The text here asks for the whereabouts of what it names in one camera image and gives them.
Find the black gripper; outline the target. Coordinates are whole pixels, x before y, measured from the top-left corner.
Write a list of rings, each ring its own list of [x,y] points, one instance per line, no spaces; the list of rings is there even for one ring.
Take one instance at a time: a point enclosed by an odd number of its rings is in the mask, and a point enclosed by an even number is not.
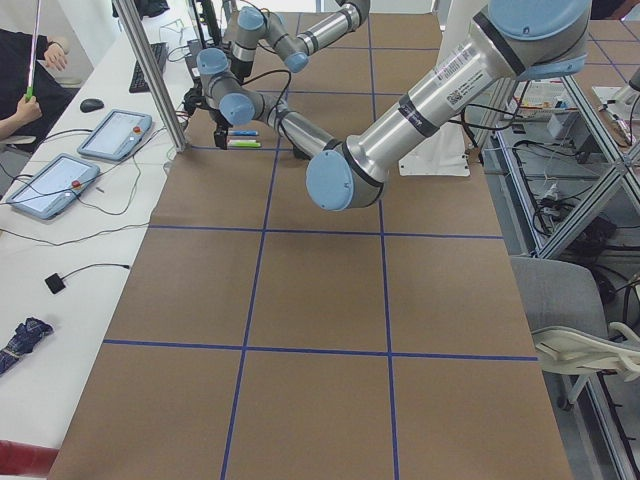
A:
[[[230,123],[218,109],[211,108],[208,113],[211,120],[215,124],[215,130],[213,134],[215,146],[219,149],[227,149]]]

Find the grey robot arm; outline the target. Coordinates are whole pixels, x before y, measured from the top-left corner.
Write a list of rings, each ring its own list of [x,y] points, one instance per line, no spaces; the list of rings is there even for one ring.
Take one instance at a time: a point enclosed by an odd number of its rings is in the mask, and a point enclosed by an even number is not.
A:
[[[369,1],[338,1],[340,8],[309,29],[292,36],[275,13],[243,7],[231,43],[230,69],[241,81],[251,75],[256,49],[264,40],[292,73],[302,71],[309,57],[355,32],[367,20]]]
[[[291,36],[276,14],[241,9],[231,49],[196,57],[209,107],[233,126],[260,121],[309,156],[306,188],[329,211],[364,208],[382,196],[390,168],[501,79],[572,75],[586,59],[588,1],[490,1],[470,20],[466,38],[364,133],[335,139],[274,96],[247,89],[255,51],[266,41],[287,69],[301,71],[311,55],[356,31],[367,1],[337,11]]]

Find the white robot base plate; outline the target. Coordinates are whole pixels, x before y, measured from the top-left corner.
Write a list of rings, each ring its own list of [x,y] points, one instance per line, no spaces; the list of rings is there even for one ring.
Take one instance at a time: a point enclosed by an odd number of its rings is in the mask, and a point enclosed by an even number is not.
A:
[[[468,177],[468,155],[460,125],[446,123],[399,162],[401,176]]]

